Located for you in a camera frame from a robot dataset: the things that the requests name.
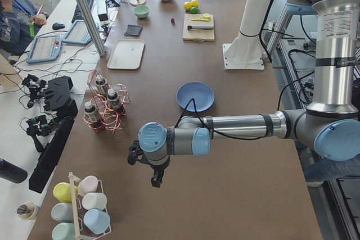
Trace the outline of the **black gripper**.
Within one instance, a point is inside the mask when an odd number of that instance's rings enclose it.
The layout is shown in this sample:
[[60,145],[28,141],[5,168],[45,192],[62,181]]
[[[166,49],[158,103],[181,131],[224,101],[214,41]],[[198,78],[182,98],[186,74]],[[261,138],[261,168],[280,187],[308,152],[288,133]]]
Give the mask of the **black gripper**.
[[150,162],[150,159],[145,158],[146,162],[154,169],[154,174],[151,178],[151,184],[153,187],[161,187],[163,182],[163,176],[165,173],[165,169],[170,164],[170,157],[167,157],[164,162],[161,162],[159,165],[155,165]]

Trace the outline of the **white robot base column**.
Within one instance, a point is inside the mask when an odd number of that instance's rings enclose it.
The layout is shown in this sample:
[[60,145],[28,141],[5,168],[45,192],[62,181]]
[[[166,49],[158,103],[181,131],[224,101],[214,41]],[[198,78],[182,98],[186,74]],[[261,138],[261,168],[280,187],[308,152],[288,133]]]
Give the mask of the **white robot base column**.
[[223,61],[227,70],[263,70],[264,48],[260,43],[263,23],[271,0],[246,0],[238,36],[223,45]]

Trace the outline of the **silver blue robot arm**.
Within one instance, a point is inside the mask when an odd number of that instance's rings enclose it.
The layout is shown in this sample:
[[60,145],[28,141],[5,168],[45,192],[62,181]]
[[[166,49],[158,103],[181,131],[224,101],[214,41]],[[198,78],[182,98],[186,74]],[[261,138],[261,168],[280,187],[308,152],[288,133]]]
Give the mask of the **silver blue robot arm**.
[[317,14],[315,84],[304,110],[224,117],[181,116],[174,127],[148,123],[138,133],[128,162],[151,166],[151,183],[160,187],[172,155],[205,155],[215,135],[254,141],[276,136],[312,147],[332,161],[359,154],[358,110],[352,104],[359,0],[287,0]]

